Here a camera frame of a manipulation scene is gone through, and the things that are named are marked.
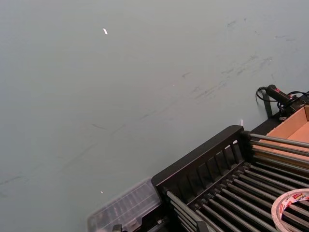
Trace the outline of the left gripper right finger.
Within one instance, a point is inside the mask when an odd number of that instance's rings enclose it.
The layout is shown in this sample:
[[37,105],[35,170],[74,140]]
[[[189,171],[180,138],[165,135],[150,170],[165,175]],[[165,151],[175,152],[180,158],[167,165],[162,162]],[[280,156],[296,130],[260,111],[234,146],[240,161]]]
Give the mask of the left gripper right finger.
[[205,221],[197,221],[197,232],[209,232],[208,226]]

